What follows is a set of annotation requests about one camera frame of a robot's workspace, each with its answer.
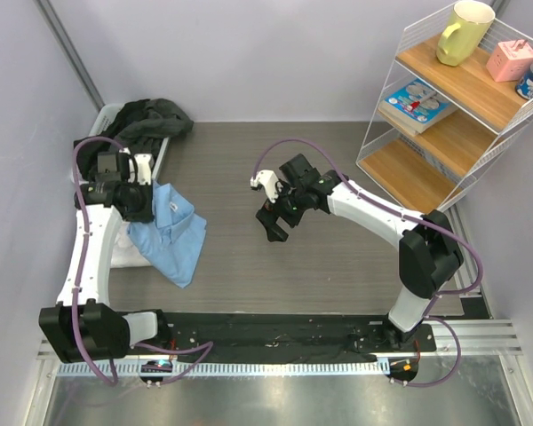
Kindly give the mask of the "light blue long sleeve shirt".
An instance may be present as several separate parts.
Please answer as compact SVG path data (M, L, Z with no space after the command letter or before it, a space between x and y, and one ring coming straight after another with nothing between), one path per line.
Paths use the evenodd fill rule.
M150 223L133 222L128 236L146 260L179 288L187 287L203 250L207 221L172 185L153 183Z

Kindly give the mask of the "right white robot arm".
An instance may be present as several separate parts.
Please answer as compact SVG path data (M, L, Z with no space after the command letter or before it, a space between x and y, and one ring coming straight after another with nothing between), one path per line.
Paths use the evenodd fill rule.
M303 154L277 171L254 171L250 187L266 194L256 218L271 242L288 239L280 220L295 227L313 209L347 219L397 250L402 289L383 329L385 343L393 350L404 350L414 342L430 303L463 263L443 213L432 210L425 215L395 206L336 170L320 173Z

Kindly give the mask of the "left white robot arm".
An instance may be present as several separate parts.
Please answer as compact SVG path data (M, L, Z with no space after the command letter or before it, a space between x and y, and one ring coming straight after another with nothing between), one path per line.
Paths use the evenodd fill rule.
M126 149L102 153L92 181L75 194L76 239L64 286L38 324L64 363L121 359L136 343L165 352L171 331L163 312L114 311L108 279L115 240L123 223L146 225L154 218L150 154Z

